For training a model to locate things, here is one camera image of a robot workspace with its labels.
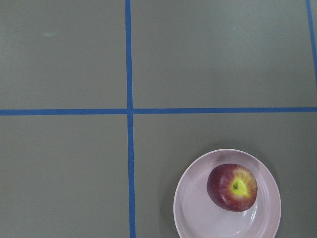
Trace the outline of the red yellow apple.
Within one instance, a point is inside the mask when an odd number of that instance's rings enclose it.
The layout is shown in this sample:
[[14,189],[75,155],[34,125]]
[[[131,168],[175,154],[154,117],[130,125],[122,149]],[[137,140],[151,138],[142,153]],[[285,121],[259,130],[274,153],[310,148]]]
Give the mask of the red yellow apple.
[[213,168],[209,174],[207,192],[220,208],[244,212],[255,203],[258,185],[247,168],[238,164],[222,164]]

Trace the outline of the pink plate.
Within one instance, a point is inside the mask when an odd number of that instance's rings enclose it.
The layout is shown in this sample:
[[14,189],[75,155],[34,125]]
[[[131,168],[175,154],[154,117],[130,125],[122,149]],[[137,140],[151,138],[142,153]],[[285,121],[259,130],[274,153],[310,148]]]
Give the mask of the pink plate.
[[[210,172],[226,163],[247,168],[257,180],[257,199],[244,212],[226,211],[208,195]],[[281,208],[276,181],[261,161],[240,150],[219,149],[197,158],[185,170],[175,191],[173,215],[181,238],[273,238]]]

